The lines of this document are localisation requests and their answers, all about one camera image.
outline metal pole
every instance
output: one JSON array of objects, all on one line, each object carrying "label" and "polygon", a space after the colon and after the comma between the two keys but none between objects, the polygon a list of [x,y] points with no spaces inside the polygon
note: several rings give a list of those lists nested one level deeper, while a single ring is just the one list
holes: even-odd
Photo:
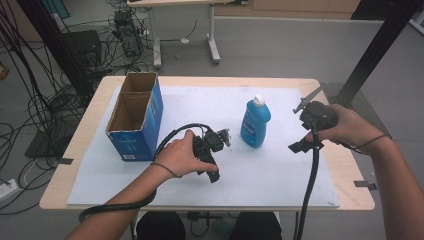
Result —
[{"label": "metal pole", "polygon": [[335,103],[346,107],[350,105],[371,72],[408,24],[420,3],[420,0],[402,0],[398,2],[364,55],[362,55],[352,74],[340,90],[339,95],[333,99]]}]

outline cardboard box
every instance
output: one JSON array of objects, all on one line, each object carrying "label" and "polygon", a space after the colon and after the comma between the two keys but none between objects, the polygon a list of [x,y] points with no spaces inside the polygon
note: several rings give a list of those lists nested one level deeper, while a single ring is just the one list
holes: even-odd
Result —
[{"label": "cardboard box", "polygon": [[162,112],[157,73],[128,73],[106,127],[122,160],[153,160]]}]

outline floor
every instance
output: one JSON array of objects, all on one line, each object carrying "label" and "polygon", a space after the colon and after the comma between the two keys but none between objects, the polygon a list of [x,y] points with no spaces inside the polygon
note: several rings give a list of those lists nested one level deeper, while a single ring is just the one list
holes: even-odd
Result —
[{"label": "floor", "polygon": [[[66,20],[71,23],[89,21],[94,18],[84,11],[77,11],[81,1],[64,1],[73,15]],[[103,6],[103,1],[87,1],[87,4]],[[182,31],[173,30],[173,34],[182,38],[193,28],[194,21]],[[347,80],[359,58],[378,31],[379,21],[336,21],[272,18],[216,18],[215,39],[221,55],[221,63],[214,64],[210,59],[204,33],[207,23],[196,23],[190,43],[180,41],[162,42],[163,67],[160,75],[172,76],[229,76],[229,77],[287,77],[314,78],[321,82],[343,83]],[[104,29],[102,24],[92,27]],[[41,44],[32,43],[33,48]],[[17,69],[23,70],[19,62],[14,67],[5,48],[0,49],[1,61],[11,68],[5,80],[0,80],[0,122],[9,123],[15,129],[28,119],[29,93]],[[44,50],[35,50],[37,55],[47,62]],[[40,72],[41,67],[30,57],[29,62],[37,73],[41,91],[49,95],[52,92],[48,78]],[[386,53],[373,71],[361,91],[374,108],[385,127],[396,140],[415,173],[421,186],[424,186],[424,36],[411,26],[406,26],[396,42]],[[145,59],[151,67],[151,58]],[[59,78],[58,66],[51,63],[54,74]],[[30,182],[40,175],[42,170],[32,169],[34,161],[24,153],[32,141],[36,128],[32,125],[22,128],[7,163],[0,169],[2,179],[17,179]],[[0,126],[0,134],[9,130]],[[366,180],[375,182],[370,159],[354,154],[357,164]],[[43,159],[37,165],[45,166]],[[53,171],[48,171],[37,179],[41,185],[48,181]],[[38,206],[23,213],[7,215],[36,204],[41,198],[44,186],[31,191],[22,191],[22,195],[10,206],[5,204],[11,199],[0,202],[0,232],[2,239],[63,239],[77,224],[76,211],[46,211]],[[304,230],[304,239],[385,239],[380,196],[378,191],[371,192],[376,208],[360,212],[309,212]],[[234,223],[237,213],[215,213],[224,217],[228,224]],[[180,213],[187,229],[187,239],[198,239],[190,233],[190,221],[186,213]],[[283,239],[291,239],[294,231],[294,212],[278,213],[283,229]],[[194,232],[201,233],[206,228],[202,222],[194,224]],[[202,239],[223,239],[214,231],[213,226]],[[129,231],[122,239],[130,239]]]}]

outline electronic equipment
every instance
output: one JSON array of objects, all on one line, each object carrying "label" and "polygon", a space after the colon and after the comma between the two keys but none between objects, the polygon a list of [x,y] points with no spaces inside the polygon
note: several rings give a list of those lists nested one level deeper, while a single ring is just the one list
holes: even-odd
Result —
[{"label": "electronic equipment", "polygon": [[[306,130],[310,130],[312,128],[311,125],[313,124],[316,131],[335,127],[339,122],[339,117],[333,109],[326,107],[321,102],[316,101],[310,102],[305,106],[299,119],[303,122],[302,126]],[[313,147],[314,143],[306,141],[305,138],[289,146],[290,150],[292,150],[294,153],[298,153],[300,151],[306,153]],[[319,143],[317,147],[319,150],[324,147],[324,145]]]},{"label": "electronic equipment", "polygon": [[95,30],[62,33],[62,39],[81,67],[100,65],[102,44]]},{"label": "electronic equipment", "polygon": [[[230,146],[230,135],[228,134],[229,129],[223,129],[218,132],[207,131],[203,137],[195,136],[193,138],[193,154],[202,162],[212,163],[216,165],[215,160],[212,157],[212,152],[221,151],[224,148],[224,143],[227,147]],[[218,181],[219,170],[216,172],[208,172],[211,183]]]},{"label": "electronic equipment", "polygon": [[137,29],[131,19],[131,11],[115,11],[116,36],[122,43],[125,56],[135,57],[141,55],[141,41]]}]

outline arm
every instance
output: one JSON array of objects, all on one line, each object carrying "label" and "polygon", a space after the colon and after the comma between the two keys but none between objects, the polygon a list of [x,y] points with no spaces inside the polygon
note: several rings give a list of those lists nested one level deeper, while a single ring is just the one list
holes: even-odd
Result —
[{"label": "arm", "polygon": [[[339,115],[336,127],[318,133],[353,147],[383,133],[356,112],[339,105],[329,106]],[[424,236],[424,192],[411,172],[398,145],[388,137],[359,149],[371,157],[383,206],[387,239],[420,239]]]},{"label": "arm", "polygon": [[[186,131],[184,138],[168,144],[155,162],[168,167],[178,176],[196,171],[216,171],[216,165],[201,162],[194,157],[193,136],[192,131]],[[149,166],[106,204],[131,203],[146,199],[172,177],[174,176],[170,172],[160,166]],[[74,229],[67,239],[119,239],[137,212],[138,209],[94,214]]]}]

